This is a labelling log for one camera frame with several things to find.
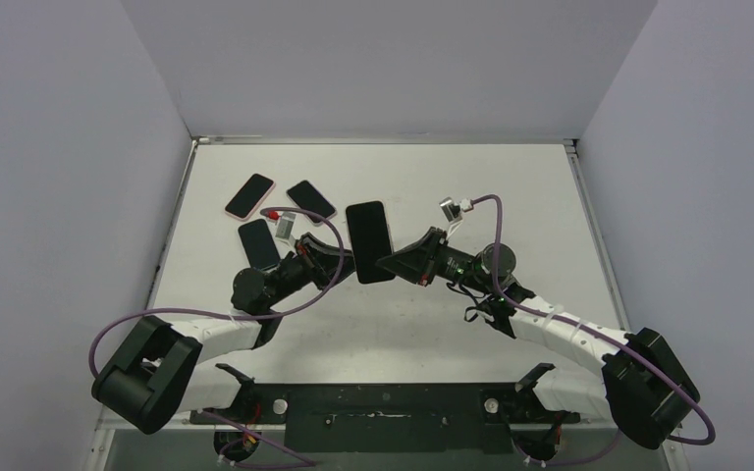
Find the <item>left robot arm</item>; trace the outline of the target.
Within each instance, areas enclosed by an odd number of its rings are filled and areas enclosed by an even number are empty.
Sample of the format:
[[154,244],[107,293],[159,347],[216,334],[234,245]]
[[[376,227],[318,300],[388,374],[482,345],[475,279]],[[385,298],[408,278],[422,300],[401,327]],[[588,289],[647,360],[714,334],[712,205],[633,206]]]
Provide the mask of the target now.
[[274,305],[309,285],[326,293],[354,268],[350,250],[305,234],[276,267],[236,274],[229,314],[183,308],[179,319],[166,321],[168,309],[159,308],[138,316],[102,368],[89,364],[91,395],[145,434],[199,409],[241,422],[253,409],[251,379],[221,356],[265,345],[281,323]]

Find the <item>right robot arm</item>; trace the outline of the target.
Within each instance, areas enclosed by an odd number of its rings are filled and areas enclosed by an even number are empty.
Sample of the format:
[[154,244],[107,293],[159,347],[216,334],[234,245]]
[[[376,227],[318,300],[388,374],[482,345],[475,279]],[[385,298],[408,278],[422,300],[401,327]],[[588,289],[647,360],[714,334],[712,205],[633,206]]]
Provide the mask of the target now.
[[451,248],[444,231],[430,228],[376,265],[416,285],[441,278],[477,291],[483,296],[477,309],[494,330],[583,368],[581,374],[544,373],[519,389],[515,406],[527,420],[551,411],[610,420],[636,444],[656,449],[699,404],[699,391],[659,333],[606,328],[553,308],[514,278],[516,258],[503,244],[471,255]]

